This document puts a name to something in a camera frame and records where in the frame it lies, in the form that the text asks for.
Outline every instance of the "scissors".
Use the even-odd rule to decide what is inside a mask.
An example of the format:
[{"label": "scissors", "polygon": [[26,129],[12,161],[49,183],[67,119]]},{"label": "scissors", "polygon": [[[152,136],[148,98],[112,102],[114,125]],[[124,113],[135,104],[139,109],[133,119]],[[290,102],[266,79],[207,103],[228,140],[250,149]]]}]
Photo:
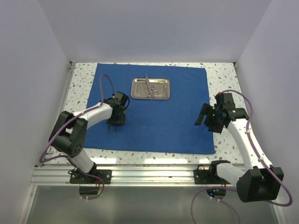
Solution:
[{"label": "scissors", "polygon": [[147,94],[148,98],[152,98],[159,95],[159,92],[156,90],[156,88],[150,85],[150,81],[147,75],[145,75],[145,78],[146,78],[145,83],[148,87],[147,91],[149,91],[149,93]]}]

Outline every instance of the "speckled countertop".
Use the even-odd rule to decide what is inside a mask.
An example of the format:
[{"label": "speckled countertop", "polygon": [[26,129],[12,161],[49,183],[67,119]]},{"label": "speckled countertop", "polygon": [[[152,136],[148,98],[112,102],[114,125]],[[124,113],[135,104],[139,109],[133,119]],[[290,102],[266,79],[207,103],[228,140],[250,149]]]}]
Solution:
[{"label": "speckled countertop", "polygon": [[[239,82],[232,63],[119,63],[135,65],[159,65],[205,68],[210,94],[210,104],[216,103],[213,95],[226,90],[240,91]],[[77,63],[74,70],[64,110],[70,112],[81,111],[86,108],[87,99],[93,84],[97,63]],[[233,93],[236,107],[245,108],[240,96]],[[243,163],[236,143],[228,132],[223,129],[222,134],[214,133],[215,154],[177,154],[131,152],[117,150],[85,149],[89,157],[97,164],[198,164],[211,163],[213,160],[229,160],[232,163]],[[51,148],[48,156],[58,155]],[[60,158],[48,162],[50,164],[66,164],[66,159]]]}]

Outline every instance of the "metal frame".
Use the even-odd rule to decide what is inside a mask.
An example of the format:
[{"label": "metal frame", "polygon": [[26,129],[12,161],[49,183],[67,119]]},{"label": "metal frame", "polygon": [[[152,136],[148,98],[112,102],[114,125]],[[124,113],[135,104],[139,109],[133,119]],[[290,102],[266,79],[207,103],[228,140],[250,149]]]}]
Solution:
[{"label": "metal frame", "polygon": [[[279,194],[277,199],[275,200],[275,202],[277,203],[283,203],[284,201],[281,200],[281,195]],[[288,223],[286,216],[285,216],[285,212],[284,212],[284,208],[281,206],[276,206],[273,205],[275,214],[276,214],[276,218],[279,224],[285,224]]]},{"label": "metal frame", "polygon": [[29,186],[18,224],[26,224],[27,223],[29,214],[31,211],[31,207],[33,204],[33,200],[36,195],[36,189],[37,189],[36,185]]},{"label": "metal frame", "polygon": [[71,79],[73,77],[75,68],[76,68],[76,62],[70,62],[70,71],[69,71],[66,86],[65,86],[64,96],[62,98],[62,101],[61,101],[61,104],[60,104],[60,107],[59,107],[58,115],[64,109],[65,102],[66,102],[66,99],[67,99],[67,94],[69,93],[69,86],[71,84]]},{"label": "metal frame", "polygon": [[[99,165],[97,167],[97,169],[112,170],[111,184],[107,186],[205,186],[205,184],[194,184],[193,170],[196,168],[196,165]],[[71,169],[72,166],[66,165],[48,165],[35,168],[30,184],[35,186],[70,186],[70,175],[67,172]]]}]

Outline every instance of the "black mounting base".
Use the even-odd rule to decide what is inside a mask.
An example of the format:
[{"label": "black mounting base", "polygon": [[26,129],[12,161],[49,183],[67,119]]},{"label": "black mounting base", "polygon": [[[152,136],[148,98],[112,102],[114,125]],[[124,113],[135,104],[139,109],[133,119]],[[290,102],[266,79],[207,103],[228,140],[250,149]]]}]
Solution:
[{"label": "black mounting base", "polygon": [[193,176],[195,184],[223,184],[224,182],[221,178],[212,178],[208,169],[195,169]]},{"label": "black mounting base", "polygon": [[[97,179],[88,177],[82,173],[80,173],[78,170],[70,170],[68,174],[71,175],[70,183],[71,184],[93,184],[96,183]],[[111,182],[111,176],[112,176],[112,170],[110,169],[96,169],[93,170],[93,175],[100,177],[104,184],[110,184]]]}]

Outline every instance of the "black joint housing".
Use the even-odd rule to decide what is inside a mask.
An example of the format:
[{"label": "black joint housing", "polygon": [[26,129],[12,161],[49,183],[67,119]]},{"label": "black joint housing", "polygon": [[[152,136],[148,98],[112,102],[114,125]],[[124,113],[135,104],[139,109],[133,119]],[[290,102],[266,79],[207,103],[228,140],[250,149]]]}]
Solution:
[{"label": "black joint housing", "polygon": [[125,104],[128,98],[126,94],[118,91],[113,98],[104,100],[104,103],[110,105],[113,109],[111,118],[106,120],[107,124],[123,125],[126,122]]},{"label": "black joint housing", "polygon": [[[49,141],[58,132],[58,130],[74,115],[70,112],[63,111],[58,116],[56,124],[50,135]],[[72,132],[68,133],[66,129],[71,129]],[[67,154],[69,157],[76,157],[83,149],[87,130],[87,121],[78,118],[71,122],[60,134],[54,139],[51,144],[57,151]]]},{"label": "black joint housing", "polygon": [[214,107],[203,104],[199,116],[194,125],[201,125],[204,116],[204,124],[209,128],[208,131],[221,133],[223,127],[228,127],[231,121],[236,119],[249,119],[244,108],[236,108],[233,95],[231,93],[218,93],[215,96],[216,104]]},{"label": "black joint housing", "polygon": [[[270,167],[282,181],[284,173],[280,167]],[[280,184],[265,168],[253,168],[237,182],[237,193],[242,202],[275,200],[279,193]]]},{"label": "black joint housing", "polygon": [[212,161],[211,165],[209,166],[209,174],[211,179],[217,179],[219,176],[217,175],[217,165],[220,163],[230,163],[228,160],[216,160]]}]

